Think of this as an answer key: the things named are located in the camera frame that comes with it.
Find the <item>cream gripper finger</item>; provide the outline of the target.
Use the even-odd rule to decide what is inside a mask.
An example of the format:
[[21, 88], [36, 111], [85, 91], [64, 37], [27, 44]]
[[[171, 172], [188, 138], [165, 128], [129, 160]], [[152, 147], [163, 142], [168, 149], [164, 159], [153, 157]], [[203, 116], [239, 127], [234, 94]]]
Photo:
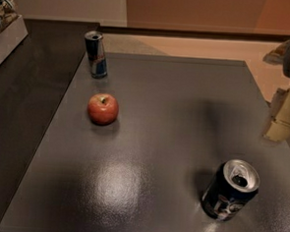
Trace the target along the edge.
[[290, 137], [290, 88], [276, 90], [263, 136], [273, 142], [283, 142]]

